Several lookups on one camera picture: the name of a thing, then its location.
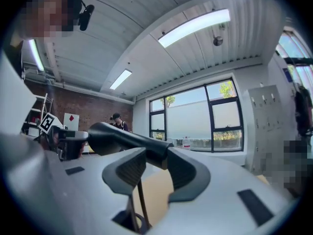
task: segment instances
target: window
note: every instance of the window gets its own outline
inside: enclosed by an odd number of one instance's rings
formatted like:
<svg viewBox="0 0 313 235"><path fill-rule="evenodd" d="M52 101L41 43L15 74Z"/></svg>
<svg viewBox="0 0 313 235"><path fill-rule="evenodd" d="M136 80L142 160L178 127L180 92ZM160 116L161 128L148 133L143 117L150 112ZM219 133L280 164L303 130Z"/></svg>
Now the window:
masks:
<svg viewBox="0 0 313 235"><path fill-rule="evenodd" d="M278 54L285 59L295 83L303 85L313 100L313 59L301 41L291 31L284 31L276 47Z"/></svg>
<svg viewBox="0 0 313 235"><path fill-rule="evenodd" d="M185 137L191 141L191 149L211 149L210 113L205 88L182 92L167 97L167 138L182 147Z"/></svg>
<svg viewBox="0 0 313 235"><path fill-rule="evenodd" d="M150 102L150 137L166 140L164 99L159 98Z"/></svg>
<svg viewBox="0 0 313 235"><path fill-rule="evenodd" d="M195 151L242 151L243 132L241 107L232 80L150 102L150 137L170 141L179 148L187 137Z"/></svg>

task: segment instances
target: black window frame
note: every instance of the black window frame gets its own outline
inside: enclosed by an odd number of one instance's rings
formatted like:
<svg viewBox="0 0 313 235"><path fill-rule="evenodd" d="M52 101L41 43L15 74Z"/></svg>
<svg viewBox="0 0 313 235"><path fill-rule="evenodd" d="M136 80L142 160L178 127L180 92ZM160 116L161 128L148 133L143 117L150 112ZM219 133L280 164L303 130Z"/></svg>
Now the black window frame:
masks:
<svg viewBox="0 0 313 235"><path fill-rule="evenodd" d="M235 97L229 97L229 98L221 98L221 99L214 99L214 100L210 100L209 98L209 94L207 91L207 86L213 85L213 84L218 84L218 83L223 83L223 82L227 82L227 81L231 81L232 85L235 89L236 92L236 96ZM195 86L186 90L182 90L179 92L175 92L175 93L171 93L162 97L159 97L158 99L154 99L154 100L150 100L149 101L149 137L152 138L153 137L153 132L161 132L164 133L165 135L165 140L167 140L167 122L166 122L166 98L172 95L177 95L183 92L187 92L187 91L192 91L194 89L198 89L198 88L202 88L204 87L205 89L205 94L206 94L206 100L208 103L208 108L209 108L209 115L210 115L210 128L211 128L211 150L196 150L196 149L192 149L193 151L198 151L198 152L238 152L238 151L244 151L244 144L245 144L245 132L244 132L244 119L243 119L243 114L242 114L242 108L241 108L241 104L240 104L240 100L238 97L238 91L237 88L235 86L235 83L232 79L232 77L228 78L228 79L223 79L223 80L219 80L219 81L215 81L212 83L205 83L203 85L199 85L199 86ZM163 98L164 100L164 108L163 110L157 110L157 111L152 111L152 103L156 100L161 100ZM224 104L224 103L230 103L230 102L236 102L237 103L237 107L238 107L238 113L239 113L239 122L240 122L240 126L235 126L235 127L225 127L225 128L215 128L215 123L214 123L214 114L213 114L213 106L214 105L218 105L218 104ZM151 118L154 115L158 115L158 114L164 114L164 130L153 130L151 129ZM233 150L214 150L214 133L216 132L225 132L225 131L235 131L235 130L241 130L241 148L240 149L233 149Z"/></svg>
<svg viewBox="0 0 313 235"><path fill-rule="evenodd" d="M284 53L288 56L288 57L282 57L287 65L293 65L295 68L295 71L297 71L297 67L303 67L303 66L311 66L313 65L313 58L310 57L310 53L309 51L306 49L306 47L304 46L304 44L301 42L301 40L296 36L296 34L293 31L289 31L289 30L284 30L283 34L286 34L287 36L290 37L290 39L294 42L295 46L298 48L298 50L300 51L300 53L303 53L303 51L300 49L300 47L297 45L297 43L292 39L292 37L295 37L298 42L300 43L301 47L303 48L303 50L306 52L308 57L289 57L289 55L287 54L287 52L285 51L284 47L282 47L280 45L280 43L278 42L278 46L280 46L280 48L284 51ZM280 53L275 50L276 54L278 56L281 56Z"/></svg>

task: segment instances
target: white ceiling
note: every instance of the white ceiling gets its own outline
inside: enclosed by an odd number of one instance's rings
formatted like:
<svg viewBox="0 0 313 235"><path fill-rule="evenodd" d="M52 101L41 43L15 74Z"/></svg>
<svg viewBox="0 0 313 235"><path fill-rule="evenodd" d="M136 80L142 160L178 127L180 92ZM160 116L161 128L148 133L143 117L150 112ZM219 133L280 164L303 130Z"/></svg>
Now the white ceiling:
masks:
<svg viewBox="0 0 313 235"><path fill-rule="evenodd" d="M61 78L69 84L107 94L137 96L164 83L222 63L274 52L284 13L274 0L83 0L95 11L86 31L55 39ZM189 35L164 49L157 41L181 23L228 8L231 21L224 30L214 26ZM213 46L213 33L222 36ZM51 72L43 43L39 50ZM28 45L25 62L34 64ZM113 81L129 69L133 74L112 92ZM38 76L29 75L31 79Z"/></svg>

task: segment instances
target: red brick wall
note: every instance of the red brick wall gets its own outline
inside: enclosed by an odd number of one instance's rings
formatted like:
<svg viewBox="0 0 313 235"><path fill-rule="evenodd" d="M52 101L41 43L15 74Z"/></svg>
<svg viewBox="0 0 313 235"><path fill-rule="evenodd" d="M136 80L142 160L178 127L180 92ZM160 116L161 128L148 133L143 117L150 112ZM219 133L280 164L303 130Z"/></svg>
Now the red brick wall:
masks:
<svg viewBox="0 0 313 235"><path fill-rule="evenodd" d="M48 97L53 98L51 113L62 123L64 121L64 113L79 115L78 130L80 131L87 131L96 122L110 123L110 117L115 112L121 114L129 129L133 128L133 106L130 104L33 83L27 80L25 84L33 94L44 96L45 93L48 93Z"/></svg>

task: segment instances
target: black cable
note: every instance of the black cable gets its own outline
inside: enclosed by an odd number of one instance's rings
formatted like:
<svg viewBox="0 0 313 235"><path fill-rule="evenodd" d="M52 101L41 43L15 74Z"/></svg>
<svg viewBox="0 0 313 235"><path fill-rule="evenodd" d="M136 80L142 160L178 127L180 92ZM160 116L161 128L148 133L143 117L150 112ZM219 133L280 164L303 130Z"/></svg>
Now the black cable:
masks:
<svg viewBox="0 0 313 235"><path fill-rule="evenodd" d="M85 7L85 9L86 9L86 5L85 5L85 3L82 1L82 4L83 4L83 6Z"/></svg>
<svg viewBox="0 0 313 235"><path fill-rule="evenodd" d="M134 232L139 234L140 229L138 227L137 220L136 220L136 213L135 213L133 196L130 197L130 202L131 202L131 218L133 220Z"/></svg>
<svg viewBox="0 0 313 235"><path fill-rule="evenodd" d="M141 204L141 208L142 208L143 217L145 218L145 222L146 222L146 225L147 225L147 230L149 230L150 229L150 223L149 223L149 219L148 219L145 199L143 197L143 190L142 190L142 182L141 182L141 180L138 183L138 193L139 193L139 199L140 199L140 204Z"/></svg>

